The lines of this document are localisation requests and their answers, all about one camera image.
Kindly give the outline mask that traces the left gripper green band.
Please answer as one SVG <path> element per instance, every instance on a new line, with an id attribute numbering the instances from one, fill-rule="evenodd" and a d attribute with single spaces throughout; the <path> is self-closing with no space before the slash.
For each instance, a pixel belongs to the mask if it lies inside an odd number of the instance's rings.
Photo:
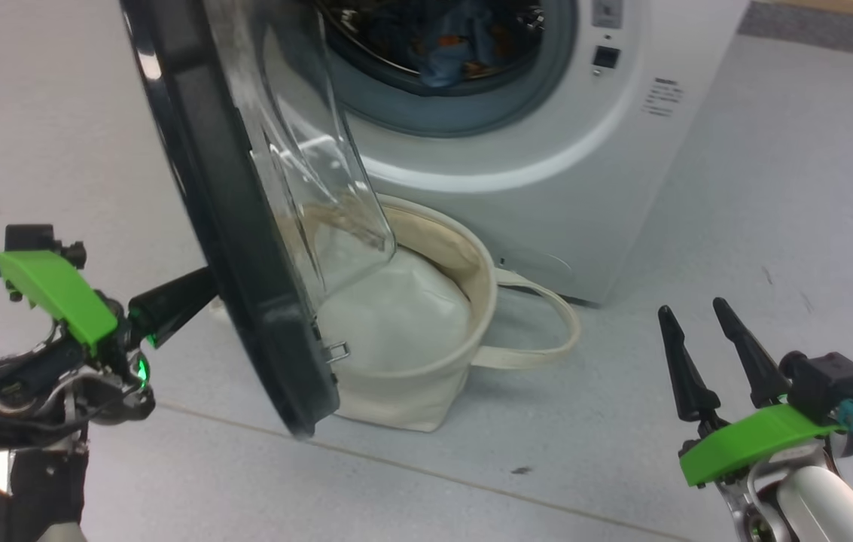
<path id="1" fill-rule="evenodd" d="M 3 251 L 8 291 L 50 316 L 50 336 L 0 360 L 0 426 L 119 425 L 157 402 L 139 343 L 159 348 L 218 295 L 208 267 L 119 302 L 52 251 Z"/>

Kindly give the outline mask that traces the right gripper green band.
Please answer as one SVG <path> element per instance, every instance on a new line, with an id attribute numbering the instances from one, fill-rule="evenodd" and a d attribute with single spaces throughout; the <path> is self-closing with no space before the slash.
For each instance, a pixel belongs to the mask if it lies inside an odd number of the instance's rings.
<path id="1" fill-rule="evenodd" d="M 678 450 L 682 476 L 690 487 L 715 484 L 728 505 L 742 541 L 795 541 L 797 533 L 778 508 L 776 497 L 764 500 L 755 483 L 763 474 L 787 469 L 788 450 L 814 445 L 822 460 L 821 440 L 840 429 L 819 425 L 787 404 L 779 404 L 791 388 L 759 340 L 722 297 L 712 301 L 721 330 L 735 346 L 750 385 L 753 415 L 735 423 L 720 419 L 720 399 L 708 390 L 691 359 L 676 315 L 670 306 L 657 311 L 678 418 L 698 425 L 698 439 Z"/>

